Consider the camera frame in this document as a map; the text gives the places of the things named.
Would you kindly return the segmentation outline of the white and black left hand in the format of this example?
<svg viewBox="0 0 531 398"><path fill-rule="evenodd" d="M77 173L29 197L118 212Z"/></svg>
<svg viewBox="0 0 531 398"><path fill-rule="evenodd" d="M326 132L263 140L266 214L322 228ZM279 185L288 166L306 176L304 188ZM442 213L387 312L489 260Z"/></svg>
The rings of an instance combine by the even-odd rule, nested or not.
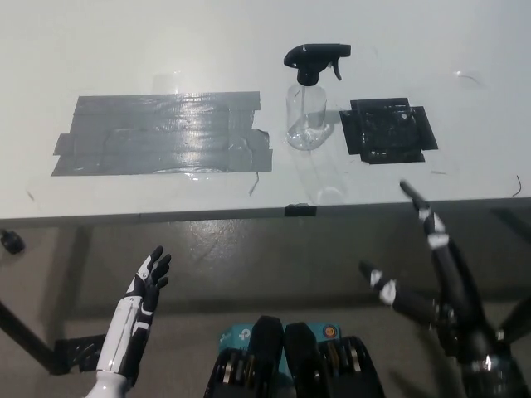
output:
<svg viewBox="0 0 531 398"><path fill-rule="evenodd" d="M168 283L170 254L158 246L140 265L118 302L97 364L98 371L133 382L149 339L160 290Z"/></svg>

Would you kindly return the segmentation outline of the black and white right hand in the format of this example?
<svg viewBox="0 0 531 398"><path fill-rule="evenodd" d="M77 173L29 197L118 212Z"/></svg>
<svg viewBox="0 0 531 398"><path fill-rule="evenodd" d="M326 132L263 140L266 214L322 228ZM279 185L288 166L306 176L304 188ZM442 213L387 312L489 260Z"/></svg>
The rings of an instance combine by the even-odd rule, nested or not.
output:
<svg viewBox="0 0 531 398"><path fill-rule="evenodd" d="M455 343L446 337L442 346L458 362L467 364L507 355L509 349L488 322L472 274L445 223L409 182L400 181L400 188L411 199L424 229L440 286L439 301L429 302L366 261L359 263L361 274L382 303L423 326L433 326L452 336Z"/></svg>

